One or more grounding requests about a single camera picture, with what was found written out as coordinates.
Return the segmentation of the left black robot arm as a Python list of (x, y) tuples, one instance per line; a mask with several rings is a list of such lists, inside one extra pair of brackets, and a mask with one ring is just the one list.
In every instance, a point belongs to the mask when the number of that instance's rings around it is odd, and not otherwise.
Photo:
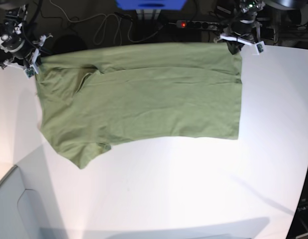
[(233, 9), (232, 16), (218, 22), (220, 34), (215, 42), (225, 41), (232, 55), (248, 46), (254, 55), (260, 55), (265, 50), (261, 40), (262, 24), (256, 20), (258, 12), (265, 6), (262, 0), (239, 0)]

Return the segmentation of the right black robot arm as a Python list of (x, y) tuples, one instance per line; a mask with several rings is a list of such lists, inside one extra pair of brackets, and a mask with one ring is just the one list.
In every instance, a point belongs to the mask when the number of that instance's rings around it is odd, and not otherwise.
[(41, 55), (51, 54), (44, 44), (52, 34), (38, 38), (33, 34), (42, 3), (27, 21), (28, 0), (0, 0), (0, 68), (21, 69), (30, 78), (39, 72)]

